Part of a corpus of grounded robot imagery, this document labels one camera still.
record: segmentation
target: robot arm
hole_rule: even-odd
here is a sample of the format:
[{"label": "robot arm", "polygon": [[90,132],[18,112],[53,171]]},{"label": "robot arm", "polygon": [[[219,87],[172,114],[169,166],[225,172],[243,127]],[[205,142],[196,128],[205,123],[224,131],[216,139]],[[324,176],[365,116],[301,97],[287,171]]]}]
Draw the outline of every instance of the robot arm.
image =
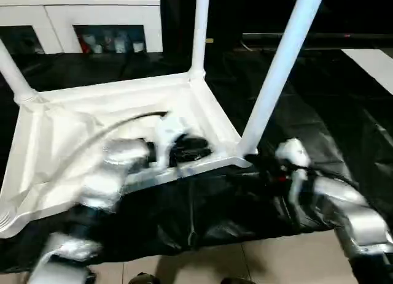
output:
[{"label": "robot arm", "polygon": [[302,210],[334,228],[359,283],[393,283],[390,230],[363,195],[345,179],[308,175],[310,160],[297,139],[281,144],[276,157],[294,168],[288,200],[295,213]]}]

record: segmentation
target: red component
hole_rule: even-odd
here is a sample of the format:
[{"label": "red component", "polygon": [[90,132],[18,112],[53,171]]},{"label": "red component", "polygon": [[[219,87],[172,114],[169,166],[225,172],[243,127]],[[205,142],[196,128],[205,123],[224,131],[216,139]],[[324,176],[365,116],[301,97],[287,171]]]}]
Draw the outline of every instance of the red component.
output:
[{"label": "red component", "polygon": [[284,183],[284,182],[286,182],[288,179],[287,179],[287,177],[278,177],[277,178],[277,181],[279,181],[279,182],[281,182],[281,183]]}]

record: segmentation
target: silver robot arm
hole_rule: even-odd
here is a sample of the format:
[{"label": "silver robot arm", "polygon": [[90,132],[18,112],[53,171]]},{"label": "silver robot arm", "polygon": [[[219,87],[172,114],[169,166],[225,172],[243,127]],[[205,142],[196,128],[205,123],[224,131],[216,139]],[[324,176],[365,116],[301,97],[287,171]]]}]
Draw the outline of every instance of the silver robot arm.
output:
[{"label": "silver robot arm", "polygon": [[51,234],[28,284],[85,284],[94,278],[82,264],[101,249],[99,242],[89,238],[89,230],[100,223],[100,218],[116,211],[127,175],[145,168],[150,156],[143,140],[112,140],[106,144],[103,160],[84,179],[69,228]]},{"label": "silver robot arm", "polygon": [[276,157],[295,168],[288,197],[295,213],[312,213],[334,228],[359,283],[393,283],[387,256],[393,253],[391,232],[364,196],[338,178],[311,178],[306,170],[310,159],[297,139],[281,144]]}]

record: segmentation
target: black tarp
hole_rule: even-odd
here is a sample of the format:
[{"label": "black tarp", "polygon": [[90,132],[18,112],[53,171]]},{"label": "black tarp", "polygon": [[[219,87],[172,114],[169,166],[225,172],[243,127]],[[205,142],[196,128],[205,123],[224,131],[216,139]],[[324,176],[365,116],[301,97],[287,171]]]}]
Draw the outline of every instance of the black tarp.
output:
[{"label": "black tarp", "polygon": [[[206,81],[241,133],[274,53],[208,52]],[[39,91],[187,70],[189,60],[162,55],[48,55],[16,58]],[[0,81],[4,172],[18,108]],[[272,155],[297,137],[311,159],[359,184],[393,227],[393,97],[340,50],[301,52],[259,145]],[[32,267],[66,213],[31,222],[0,240],[0,272]],[[104,251],[94,263],[172,255],[207,245],[325,229],[308,217],[299,226],[282,197],[273,197],[255,168],[226,167],[124,197],[102,226]]]}]

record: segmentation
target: cable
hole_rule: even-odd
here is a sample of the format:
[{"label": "cable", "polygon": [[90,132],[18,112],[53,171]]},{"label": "cable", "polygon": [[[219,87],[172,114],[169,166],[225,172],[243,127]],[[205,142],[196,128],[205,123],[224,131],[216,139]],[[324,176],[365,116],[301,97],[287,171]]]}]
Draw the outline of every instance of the cable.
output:
[{"label": "cable", "polygon": [[353,187],[353,188],[355,188],[355,189],[358,189],[358,185],[357,185],[356,183],[352,182],[350,179],[348,179],[348,178],[342,176],[341,174],[339,174],[339,173],[337,173],[337,172],[330,171],[330,170],[328,170],[328,169],[323,169],[323,168],[321,168],[321,167],[319,167],[319,166],[309,166],[309,167],[306,167],[306,166],[296,166],[296,165],[294,165],[294,164],[291,164],[290,167],[291,167],[291,168],[296,168],[296,169],[304,169],[304,170],[306,170],[307,172],[313,172],[313,173],[318,173],[318,172],[320,172],[320,173],[322,174],[322,176],[324,176],[324,177],[327,177],[327,178],[334,178],[334,179],[336,179],[336,180],[340,180],[340,181],[342,181],[342,182],[344,182],[344,183],[347,183],[349,186],[351,186],[351,187]]},{"label": "cable", "polygon": [[251,49],[250,47],[248,47],[248,46],[243,42],[243,40],[240,40],[240,44],[241,44],[247,51],[254,52],[254,50]]}]

